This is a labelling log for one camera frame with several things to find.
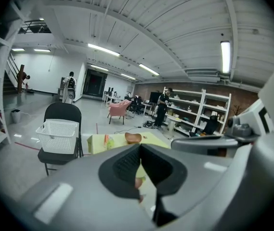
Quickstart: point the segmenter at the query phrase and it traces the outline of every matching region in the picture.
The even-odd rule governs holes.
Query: brick wall
[[[207,93],[229,96],[231,94],[231,104],[228,117],[234,115],[236,107],[239,105],[239,113],[246,110],[257,99],[258,95],[255,92],[242,90],[239,88],[217,86],[217,85],[202,85],[195,83],[162,83],[162,84],[136,84],[133,95],[141,96],[142,100],[148,100],[152,91],[162,92],[164,87],[171,87],[176,90],[201,91],[206,89]]]

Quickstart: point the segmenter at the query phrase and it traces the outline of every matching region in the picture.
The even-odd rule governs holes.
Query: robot
[[[29,230],[241,230],[274,199],[274,74],[223,136],[135,144],[74,160],[37,183],[15,215]],[[234,158],[206,155],[234,150]],[[134,188],[140,159],[157,189],[153,219]]]

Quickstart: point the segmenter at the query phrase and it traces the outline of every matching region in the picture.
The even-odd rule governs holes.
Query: yellow tablecloth
[[[141,143],[143,144],[154,144],[161,147],[165,147],[167,149],[170,149],[170,147],[161,141],[159,138],[157,138],[155,135],[153,135],[150,132],[144,132],[140,133],[142,136]],[[112,134],[110,135],[114,140],[114,148],[118,148],[124,145],[128,145],[125,135],[124,134]],[[88,138],[88,146],[89,146],[89,152],[92,154],[97,154],[100,152],[104,152],[107,150],[106,147],[104,147],[104,134],[94,134]],[[143,169],[142,165],[138,168],[136,177],[141,178],[146,175],[145,170]]]

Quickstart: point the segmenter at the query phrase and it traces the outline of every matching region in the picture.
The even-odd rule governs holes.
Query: trash can
[[[12,118],[13,118],[13,122],[14,123],[19,123],[20,122],[20,116],[21,116],[21,112],[20,110],[14,109],[12,112]]]

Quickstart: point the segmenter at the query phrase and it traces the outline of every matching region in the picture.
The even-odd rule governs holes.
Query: wooden post
[[[23,69],[25,68],[25,66],[22,64],[20,66],[20,71],[18,73],[18,88],[17,88],[17,91],[18,93],[20,94],[21,93],[21,89],[22,89],[22,76],[23,76]]]

